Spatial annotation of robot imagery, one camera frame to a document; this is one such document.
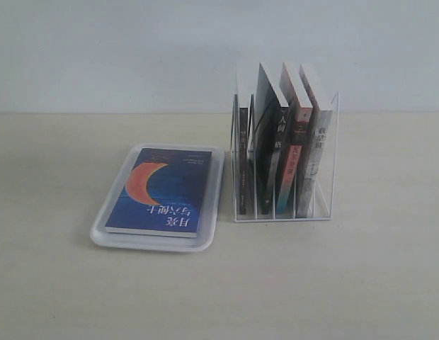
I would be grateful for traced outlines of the dark blue moon book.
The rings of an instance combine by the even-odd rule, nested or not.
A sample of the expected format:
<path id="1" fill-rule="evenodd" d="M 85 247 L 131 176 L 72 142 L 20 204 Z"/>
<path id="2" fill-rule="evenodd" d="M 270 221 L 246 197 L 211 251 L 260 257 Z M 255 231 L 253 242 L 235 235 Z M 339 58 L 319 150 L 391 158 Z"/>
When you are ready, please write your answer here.
<path id="1" fill-rule="evenodd" d="M 142 148 L 106 231 L 196 237 L 211 160 L 209 151 Z"/>

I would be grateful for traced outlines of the thin dark brown book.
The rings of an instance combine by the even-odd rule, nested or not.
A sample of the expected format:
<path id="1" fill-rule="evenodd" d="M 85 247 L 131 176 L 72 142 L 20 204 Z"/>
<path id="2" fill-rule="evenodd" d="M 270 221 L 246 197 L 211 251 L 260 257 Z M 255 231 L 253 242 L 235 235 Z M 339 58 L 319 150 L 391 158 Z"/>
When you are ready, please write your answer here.
<path id="1" fill-rule="evenodd" d="M 240 69 L 236 69 L 237 142 L 239 154 L 239 214 L 246 214 L 248 117 L 246 91 Z"/>

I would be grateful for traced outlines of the white grey spine book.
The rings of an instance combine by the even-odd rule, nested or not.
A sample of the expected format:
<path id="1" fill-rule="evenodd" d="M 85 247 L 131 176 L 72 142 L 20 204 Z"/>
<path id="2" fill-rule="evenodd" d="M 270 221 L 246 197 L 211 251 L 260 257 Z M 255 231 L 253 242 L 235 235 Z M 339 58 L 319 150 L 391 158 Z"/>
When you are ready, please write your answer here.
<path id="1" fill-rule="evenodd" d="M 308 124 L 307 144 L 302 154 L 301 167 L 297 172 L 296 217 L 306 218 L 314 195 L 315 181 L 328 135 L 333 106 L 312 64 L 301 64 L 299 73 L 313 106 Z"/>

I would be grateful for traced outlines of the black spine book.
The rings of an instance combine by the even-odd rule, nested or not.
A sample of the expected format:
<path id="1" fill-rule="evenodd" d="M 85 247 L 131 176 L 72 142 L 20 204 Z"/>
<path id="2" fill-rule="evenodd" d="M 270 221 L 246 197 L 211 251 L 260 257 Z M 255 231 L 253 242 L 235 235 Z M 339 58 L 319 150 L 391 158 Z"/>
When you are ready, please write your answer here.
<path id="1" fill-rule="evenodd" d="M 289 104 L 267 65 L 259 64 L 255 98 L 256 184 L 261 214 L 273 209 L 273 189 L 287 132 Z"/>

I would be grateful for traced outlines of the red and teal book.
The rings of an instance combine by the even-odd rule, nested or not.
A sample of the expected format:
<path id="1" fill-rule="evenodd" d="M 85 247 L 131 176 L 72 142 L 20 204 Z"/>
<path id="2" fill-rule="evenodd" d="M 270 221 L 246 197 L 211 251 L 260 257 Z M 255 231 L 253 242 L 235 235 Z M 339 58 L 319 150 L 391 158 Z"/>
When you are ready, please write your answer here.
<path id="1" fill-rule="evenodd" d="M 296 68 L 283 63 L 280 89 L 289 104 L 287 134 L 280 155 L 280 170 L 276 178 L 275 212 L 285 212 L 302 149 L 307 140 L 307 128 L 313 111 L 312 102 Z"/>

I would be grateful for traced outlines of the white plastic tray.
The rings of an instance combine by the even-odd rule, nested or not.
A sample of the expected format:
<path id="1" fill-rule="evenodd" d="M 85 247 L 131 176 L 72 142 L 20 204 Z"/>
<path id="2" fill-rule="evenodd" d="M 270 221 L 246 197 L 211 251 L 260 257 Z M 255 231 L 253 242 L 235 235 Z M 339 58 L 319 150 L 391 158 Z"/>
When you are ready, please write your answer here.
<path id="1" fill-rule="evenodd" d="M 143 234 L 121 234 L 106 231 L 107 219 L 125 185 L 140 150 L 144 147 L 158 149 L 185 149 L 212 153 L 210 172 L 207 178 L 203 206 L 201 208 L 198 234 L 194 238 L 152 236 Z M 203 251 L 211 245 L 218 215 L 225 153 L 218 147 L 143 143 L 128 152 L 115 180 L 91 227 L 90 236 L 94 244 L 102 247 L 192 253 Z"/>

